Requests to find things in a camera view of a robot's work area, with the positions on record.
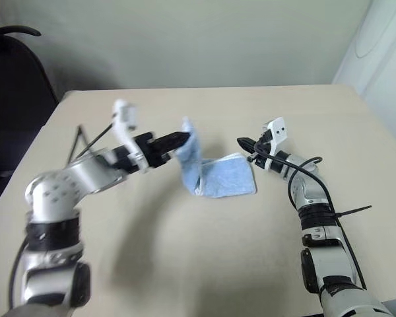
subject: blue towel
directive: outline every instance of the blue towel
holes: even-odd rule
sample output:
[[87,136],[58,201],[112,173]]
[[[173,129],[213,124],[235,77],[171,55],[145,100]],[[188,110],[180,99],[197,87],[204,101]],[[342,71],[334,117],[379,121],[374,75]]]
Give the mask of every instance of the blue towel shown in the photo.
[[203,159],[197,133],[188,118],[183,119],[182,131],[191,135],[175,154],[181,164],[183,184],[191,194],[218,198],[255,193],[252,170],[245,156],[234,153]]

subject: folded towel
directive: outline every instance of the folded towel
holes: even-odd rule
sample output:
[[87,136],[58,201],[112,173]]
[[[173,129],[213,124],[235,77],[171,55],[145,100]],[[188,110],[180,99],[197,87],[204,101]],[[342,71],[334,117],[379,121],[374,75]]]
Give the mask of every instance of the folded towel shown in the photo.
[[254,194],[255,182],[245,156],[234,153],[219,159],[203,159],[197,133],[183,119],[182,131],[189,132],[187,142],[175,151],[181,164],[182,181],[193,195],[225,197]]

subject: black cable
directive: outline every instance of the black cable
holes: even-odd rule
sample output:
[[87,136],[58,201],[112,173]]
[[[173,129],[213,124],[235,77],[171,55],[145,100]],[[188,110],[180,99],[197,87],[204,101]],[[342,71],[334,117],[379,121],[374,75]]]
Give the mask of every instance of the black cable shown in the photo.
[[19,265],[20,257],[22,256],[22,252],[24,252],[24,249],[27,245],[28,245],[28,237],[26,236],[25,239],[22,241],[22,244],[19,247],[18,253],[16,253],[15,260],[13,261],[11,276],[9,278],[9,288],[8,288],[9,310],[14,308],[13,288],[15,286],[16,272],[18,270],[18,265]]
[[[301,172],[302,174],[305,174],[305,175],[309,176],[310,178],[312,178],[313,180],[315,180],[315,181],[321,186],[321,188],[323,189],[324,194],[325,194],[325,196],[326,196],[326,198],[327,198],[327,201],[329,202],[330,209],[332,210],[332,212],[333,212],[334,214],[336,213],[335,208],[334,208],[334,206],[333,206],[333,200],[331,199],[329,190],[327,189],[327,187],[325,186],[325,184],[324,184],[317,176],[315,176],[315,175],[312,174],[311,172],[308,172],[306,169],[304,169],[304,168],[302,168],[302,167],[299,167],[298,165],[295,165],[295,164],[293,164],[293,163],[291,163],[291,162],[288,162],[288,161],[286,161],[286,160],[282,160],[282,159],[279,158],[279,157],[274,157],[273,155],[270,155],[270,154],[261,152],[261,151],[258,149],[258,145],[259,145],[259,141],[256,142],[255,145],[254,145],[254,151],[255,151],[258,155],[261,155],[262,157],[264,157],[264,158],[266,158],[266,159],[273,160],[273,161],[276,161],[276,162],[278,162],[278,163],[287,165],[287,166],[289,166],[289,167],[291,167],[291,168],[294,168],[295,170],[297,170],[297,171]],[[360,282],[361,282],[361,286],[362,286],[363,289],[367,289],[367,288],[366,288],[366,285],[365,285],[364,277],[362,276],[362,272],[361,272],[361,269],[360,269],[358,260],[356,259],[355,253],[354,253],[354,251],[353,251],[353,249],[352,249],[352,246],[350,245],[349,239],[348,239],[348,237],[346,236],[345,230],[343,229],[342,224],[340,223],[340,221],[339,221],[339,219],[338,219],[337,217],[335,217],[335,220],[336,220],[337,226],[340,227],[340,229],[342,230],[343,238],[344,238],[344,240],[345,240],[346,246],[348,247],[349,254],[350,254],[350,256],[351,256],[351,258],[352,258],[352,260],[353,260],[353,262],[354,262],[354,264],[355,264],[356,272],[358,273],[358,277],[359,277],[359,280],[360,280]]]
[[83,130],[81,125],[78,125],[77,132],[76,132],[76,135],[75,135],[75,139],[73,140],[72,147],[71,147],[71,152],[69,153],[69,156],[67,158],[66,165],[68,165],[72,161],[73,153],[75,152],[75,149],[77,147],[79,137],[82,138],[82,140],[84,141],[85,146],[88,146],[88,140],[86,139],[85,132],[84,132],[84,130]]
[[109,130],[112,128],[112,124],[110,124],[106,129],[104,129],[99,135],[96,136],[95,139],[93,139],[90,143],[88,143],[88,145],[85,147],[85,149],[83,149],[78,155],[77,155],[77,159],[81,156],[83,156],[87,150],[89,150],[91,148],[91,146],[93,146],[99,139],[101,139],[101,137],[103,135],[105,135],[107,132],[109,132]]
[[343,216],[346,216],[346,215],[350,215],[351,213],[357,213],[359,211],[363,211],[363,210],[371,208],[371,207],[372,206],[369,205],[369,206],[365,206],[365,207],[361,207],[361,208],[356,208],[356,209],[352,209],[352,210],[349,210],[349,211],[345,211],[344,213],[336,213],[335,216],[339,218],[339,217],[343,217]]
[[[308,163],[311,163],[311,162],[314,162],[315,164],[317,164],[317,163],[320,163],[322,160],[323,160],[322,157],[313,157],[313,158],[310,158],[309,160],[306,160],[305,162],[303,162],[299,167],[304,167],[305,165],[307,165]],[[292,204],[293,208],[295,208],[295,209],[296,209],[296,206],[295,206],[295,202],[293,201],[293,198],[292,198],[291,187],[292,187],[292,181],[297,173],[298,173],[298,170],[295,169],[295,171],[292,173],[292,175],[290,175],[289,182],[288,182],[289,201]]]

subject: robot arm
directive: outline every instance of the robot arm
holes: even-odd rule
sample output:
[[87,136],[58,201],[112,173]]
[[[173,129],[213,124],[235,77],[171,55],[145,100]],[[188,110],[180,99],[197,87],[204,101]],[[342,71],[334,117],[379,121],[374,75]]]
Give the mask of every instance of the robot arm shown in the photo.
[[301,252],[304,285],[319,295],[324,316],[392,316],[380,301],[356,285],[356,264],[326,192],[315,180],[324,183],[316,164],[280,150],[287,138],[283,118],[266,123],[263,130],[259,141],[243,137],[238,143],[251,153],[250,162],[288,182],[292,178],[290,194],[301,220],[305,247]]
[[133,138],[129,130],[134,128],[132,107],[116,101],[112,129],[122,146],[87,153],[62,170],[39,175],[28,185],[25,198],[32,211],[22,253],[20,305],[44,304],[60,316],[70,316],[74,308],[85,305],[90,298],[90,269],[79,261],[83,244],[75,206],[86,195],[124,181],[128,174],[165,164],[170,159],[168,153],[189,138],[184,132],[159,139],[148,132]]

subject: table surface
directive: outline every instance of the table surface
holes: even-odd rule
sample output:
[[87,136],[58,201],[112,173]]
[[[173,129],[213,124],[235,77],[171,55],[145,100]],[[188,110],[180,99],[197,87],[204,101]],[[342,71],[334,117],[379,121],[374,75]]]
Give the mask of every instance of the table surface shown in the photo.
[[[110,122],[113,102],[138,106],[139,130],[157,136],[195,124],[206,158],[241,152],[283,116],[288,152],[322,156],[321,175],[343,218],[369,291],[396,299],[396,140],[358,95],[342,85],[70,92],[24,156],[0,199],[0,315],[22,241],[26,185],[63,168],[75,128],[92,139]],[[108,133],[100,147],[116,147]],[[321,312],[300,268],[299,218],[287,184],[253,166],[255,195],[211,199],[182,186],[176,160],[136,173],[81,203],[84,261],[92,298],[75,316],[303,316]]]

